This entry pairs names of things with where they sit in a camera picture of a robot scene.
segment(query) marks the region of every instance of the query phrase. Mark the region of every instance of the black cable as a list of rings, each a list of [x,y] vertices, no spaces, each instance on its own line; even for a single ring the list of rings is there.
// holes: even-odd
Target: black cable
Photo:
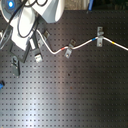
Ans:
[[[1,46],[0,49],[3,49],[3,47],[7,44],[7,42],[8,42],[9,39],[11,38],[11,36],[12,36],[12,30],[11,30],[10,34],[8,35],[8,38],[6,39],[6,41],[5,41],[4,44]]]
[[[25,5],[24,7],[30,8],[30,7],[32,7],[36,2],[37,2],[37,0],[35,0],[35,1],[34,1],[32,4],[30,4],[30,5]]]
[[[23,12],[23,9],[22,9],[22,11],[20,12],[20,15],[19,15],[18,25],[17,25],[17,30],[18,30],[18,34],[20,35],[20,37],[22,37],[22,38],[26,38],[26,37],[28,37],[28,36],[30,35],[31,31],[32,31],[33,28],[35,27],[36,22],[37,22],[37,18],[35,18],[34,24],[33,24],[32,28],[30,29],[29,33],[28,33],[26,36],[23,36],[23,35],[21,35],[21,33],[20,33],[20,29],[19,29],[19,26],[20,26],[20,20],[21,20],[21,16],[22,16],[22,12]]]
[[[33,33],[37,30],[38,24],[39,24],[39,16],[36,18],[36,24],[35,24],[35,26],[33,28]]]
[[[28,0],[24,0],[24,1],[21,3],[21,5],[16,9],[16,11],[13,13],[13,15],[11,16],[11,18],[10,18],[10,20],[9,20],[9,22],[8,22],[8,25],[7,25],[7,27],[6,27],[5,31],[4,31],[4,34],[3,34],[3,36],[2,36],[2,38],[1,38],[1,40],[0,40],[0,49],[2,49],[3,46],[6,44],[6,41],[3,43],[3,45],[2,45],[2,42],[3,42],[4,37],[5,37],[5,35],[6,35],[7,31],[8,31],[8,28],[9,28],[9,26],[10,26],[10,23],[12,22],[13,18],[16,16],[16,14],[18,13],[18,11],[19,11],[22,7],[24,7],[24,5],[26,4],[27,1],[28,1]]]
[[[39,4],[38,0],[36,1],[36,3],[39,5],[39,6],[45,6],[47,4],[48,0],[46,0],[43,4]]]

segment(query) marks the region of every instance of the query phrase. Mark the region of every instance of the white device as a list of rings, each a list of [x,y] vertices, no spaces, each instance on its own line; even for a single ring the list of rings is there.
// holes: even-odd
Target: white device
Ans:
[[[30,5],[35,0],[28,0],[26,5]],[[64,11],[65,0],[37,0],[38,4],[35,3],[32,7],[27,8],[24,7],[19,23],[19,30],[21,35],[25,36],[31,30],[35,20],[36,13],[40,14],[42,18],[47,23],[55,23],[57,22]],[[5,20],[8,22],[11,15],[14,13],[16,8],[21,4],[20,0],[1,0],[1,12]],[[33,33],[30,33],[26,38],[22,38],[18,34],[18,19],[19,13],[15,16],[15,18],[11,22],[11,26],[13,27],[13,33],[11,40],[22,50],[26,50],[28,40],[31,38]]]
[[[37,3],[33,5],[33,9],[40,14],[47,23],[55,23],[57,22],[64,11],[65,0],[38,0],[40,5],[45,4],[45,6],[41,7]]]

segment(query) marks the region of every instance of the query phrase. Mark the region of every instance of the black surface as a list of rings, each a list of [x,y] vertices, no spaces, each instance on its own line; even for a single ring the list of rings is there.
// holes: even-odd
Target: black surface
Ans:
[[[0,23],[0,29],[5,28],[2,17]],[[94,38],[98,26],[104,28],[105,37],[128,47],[127,24],[127,11],[65,11],[58,23],[40,23],[39,30],[51,34],[48,41],[53,50],[71,39],[79,45]],[[94,41],[74,50],[69,60],[65,52],[51,55],[43,47],[40,64],[30,51],[26,63],[21,63],[19,79],[12,76],[6,46],[0,51],[0,79],[6,84],[0,90],[0,125],[127,128],[128,52],[106,41],[103,45],[97,48]]]
[[[128,0],[94,0],[93,9],[128,10]]]

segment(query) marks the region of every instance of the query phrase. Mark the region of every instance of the wire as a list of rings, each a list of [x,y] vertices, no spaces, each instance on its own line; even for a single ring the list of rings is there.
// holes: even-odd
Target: wire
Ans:
[[[54,54],[54,55],[55,55],[55,54],[58,54],[59,52],[65,50],[65,49],[71,48],[71,47],[69,47],[69,46],[65,46],[65,47],[59,49],[58,51],[53,52],[53,51],[50,49],[50,47],[47,45],[46,41],[44,40],[44,38],[43,38],[41,32],[40,32],[39,30],[36,30],[36,31],[37,31],[37,33],[40,35],[42,41],[44,42],[44,44],[46,45],[46,47],[48,48],[48,50],[49,50],[52,54]],[[92,42],[92,41],[94,41],[94,40],[96,40],[96,39],[98,39],[98,37],[95,37],[95,38],[93,38],[93,39],[91,39],[91,40],[89,40],[89,41],[87,41],[87,42],[85,42],[85,43],[83,43],[83,44],[81,44],[81,45],[79,45],[79,46],[77,46],[77,47],[73,47],[73,48],[71,48],[71,49],[78,49],[78,48],[81,48],[82,46],[87,45],[88,43],[90,43],[90,42]]]
[[[23,36],[23,35],[21,35],[20,29],[19,29],[22,12],[23,12],[23,9],[22,9],[22,11],[20,12],[20,15],[19,15],[17,30],[18,30],[18,34],[20,35],[20,37],[26,38],[26,37],[28,37],[30,35],[30,33],[32,32],[33,28],[35,27],[35,25],[37,23],[37,18],[35,18],[34,24],[32,25],[32,28],[30,29],[29,33],[26,36]]]
[[[36,30],[36,31],[37,31],[37,33],[40,35],[42,41],[44,42],[44,44],[46,45],[46,47],[48,48],[48,50],[49,50],[53,55],[56,55],[56,54],[58,54],[59,52],[61,52],[61,51],[65,50],[65,49],[68,49],[68,48],[69,48],[68,46],[66,46],[66,47],[63,47],[63,48],[59,49],[59,50],[56,51],[56,52],[53,52],[53,51],[50,49],[50,47],[47,45],[46,41],[44,40],[44,38],[43,38],[41,32],[40,32],[39,30]]]
[[[95,38],[93,38],[93,39],[91,39],[91,40],[89,40],[89,41],[87,41],[87,42],[85,42],[85,43],[83,43],[83,44],[81,44],[81,45],[79,45],[79,46],[73,47],[72,49],[75,50],[75,49],[81,48],[81,47],[83,47],[83,46],[89,44],[90,42],[92,42],[92,41],[94,41],[94,40],[96,40],[96,39],[98,39],[98,37],[95,37]]]
[[[48,2],[48,0],[46,0],[43,4],[39,4],[39,2],[38,2],[38,0],[36,0],[36,3],[37,3],[37,5],[39,5],[39,6],[45,6],[46,4],[47,4],[47,2]]]
[[[12,16],[11,16],[9,22],[8,22],[8,25],[7,25],[7,27],[6,27],[5,31],[4,31],[4,33],[3,33],[3,36],[2,36],[2,38],[1,38],[1,40],[0,40],[0,49],[2,49],[3,46],[5,46],[5,44],[6,44],[6,41],[5,41],[5,42],[3,43],[3,45],[1,45],[2,42],[3,42],[3,40],[4,40],[4,37],[5,37],[6,33],[7,33],[7,31],[8,31],[8,29],[9,29],[10,23],[12,22],[13,18],[16,16],[16,14],[18,13],[18,11],[19,11],[22,7],[24,7],[24,5],[25,5],[25,3],[26,3],[27,1],[28,1],[28,0],[24,0],[24,1],[21,3],[21,5],[16,9],[16,11],[12,14]]]
[[[37,0],[35,0],[32,4],[25,5],[24,7],[26,7],[26,8],[30,8],[30,7],[32,7],[35,3],[37,3]]]
[[[106,41],[108,41],[108,42],[110,42],[111,44],[114,44],[114,45],[116,45],[116,46],[118,46],[118,47],[120,47],[120,48],[122,48],[122,49],[128,51],[128,48],[126,48],[126,47],[124,47],[124,46],[122,46],[122,45],[120,45],[120,44],[117,44],[117,43],[111,41],[110,39],[108,39],[108,38],[106,38],[106,37],[103,37],[103,39],[106,40]]]

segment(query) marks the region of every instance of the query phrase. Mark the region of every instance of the metal clamp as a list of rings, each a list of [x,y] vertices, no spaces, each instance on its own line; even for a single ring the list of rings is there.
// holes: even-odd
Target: metal clamp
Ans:
[[[48,39],[48,37],[50,36],[49,32],[46,30],[45,33],[43,34],[43,38],[46,41]],[[42,41],[42,39],[40,38],[40,40],[38,41],[38,46],[39,48],[41,48],[44,45],[44,42]]]
[[[36,56],[35,56],[35,59],[36,59],[36,62],[37,62],[37,63],[40,63],[40,62],[43,61],[43,58],[42,58],[42,55],[41,55],[41,54],[36,55]]]
[[[66,58],[70,58],[71,54],[72,54],[72,48],[74,48],[76,45],[76,42],[74,40],[71,40],[71,43],[69,44],[69,48],[67,49],[66,53],[65,53],[65,57]]]
[[[13,75],[19,77],[20,76],[20,65],[19,65],[19,61],[17,57],[12,56],[11,62],[12,62],[11,66],[12,66]]]
[[[2,31],[0,32],[0,38],[2,38],[3,33],[4,33],[4,31],[2,30]]]
[[[103,27],[98,27],[97,28],[97,47],[102,47],[103,46]]]

